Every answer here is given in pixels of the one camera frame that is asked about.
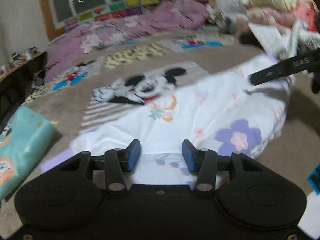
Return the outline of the cluttered dark side table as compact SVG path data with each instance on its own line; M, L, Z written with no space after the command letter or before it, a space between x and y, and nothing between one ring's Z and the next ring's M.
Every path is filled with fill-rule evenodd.
M36 76L44 80L47 52L38 52L31 60L1 77L1 128L30 94Z

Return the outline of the purple floral duvet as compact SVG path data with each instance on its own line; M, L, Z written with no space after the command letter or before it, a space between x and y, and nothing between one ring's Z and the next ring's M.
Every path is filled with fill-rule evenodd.
M44 83L52 81L86 54L163 31L197 29L204 25L208 16L202 3L176 0L165 1L145 15L80 25L50 45Z

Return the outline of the pink red blanket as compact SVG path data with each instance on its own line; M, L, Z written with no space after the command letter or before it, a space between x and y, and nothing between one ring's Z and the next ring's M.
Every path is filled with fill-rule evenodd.
M285 28L292 29L296 20L306 22L308 31L318 31L316 25L318 12L313 3L299 4L292 11L255 7L248 11L247 17L250 22L255 24L275 26L280 33L283 33Z

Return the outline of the white grey clothes pile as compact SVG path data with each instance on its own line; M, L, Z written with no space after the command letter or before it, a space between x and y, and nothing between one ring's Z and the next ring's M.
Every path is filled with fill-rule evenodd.
M212 0L207 5L210 20L218 28L227 34L235 34L238 31L237 20L246 18L248 0Z

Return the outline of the alphabet foam headboard panel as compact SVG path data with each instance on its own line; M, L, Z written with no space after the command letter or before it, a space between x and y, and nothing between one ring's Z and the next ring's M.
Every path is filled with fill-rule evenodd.
M123 0L100 5L71 16L63 21L63 25L65 31L70 31L82 24L153 13L157 7L163 6L165 6L165 11L170 10L187 15L197 14L207 17L206 5L206 0Z

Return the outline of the white quilted cloth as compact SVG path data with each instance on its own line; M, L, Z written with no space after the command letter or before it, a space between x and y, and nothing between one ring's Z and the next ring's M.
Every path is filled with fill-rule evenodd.
M255 23L249 23L248 26L268 55L276 57L286 50L285 41L276 27Z

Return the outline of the white floral purple-trim jacket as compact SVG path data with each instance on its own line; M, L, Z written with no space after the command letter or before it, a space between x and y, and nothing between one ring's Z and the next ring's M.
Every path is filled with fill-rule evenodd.
M143 107L90 129L71 142L70 148L41 164L46 172L81 151L103 155L126 148L138 139L141 155L135 169L125 174L128 185L193 186L196 177L182 156L182 142L208 148L219 155L244 153L259 157L280 135L287 104L295 83L290 76L259 86L250 74L269 67L274 59L259 55L225 72L177 89Z

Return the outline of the teal folded kids sweater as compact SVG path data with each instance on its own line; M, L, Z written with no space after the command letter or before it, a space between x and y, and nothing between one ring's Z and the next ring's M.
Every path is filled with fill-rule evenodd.
M44 156L55 127L39 113L21 106L1 134L1 200L9 196Z

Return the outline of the folded grey white blanket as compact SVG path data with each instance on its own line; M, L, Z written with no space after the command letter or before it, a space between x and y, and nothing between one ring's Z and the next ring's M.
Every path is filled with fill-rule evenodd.
M307 30L308 23L295 20L291 30L286 29L280 36L280 44L276 45L273 56L285 60L311 50L319 49L319 33Z

